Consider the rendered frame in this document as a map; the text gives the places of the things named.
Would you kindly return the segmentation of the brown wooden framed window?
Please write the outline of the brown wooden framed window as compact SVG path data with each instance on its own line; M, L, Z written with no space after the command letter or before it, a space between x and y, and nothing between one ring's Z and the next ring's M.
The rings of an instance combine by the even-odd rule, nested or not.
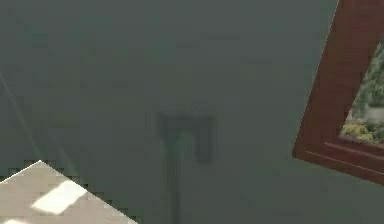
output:
M384 0L338 0L292 156L384 185L384 147L340 136L384 33Z

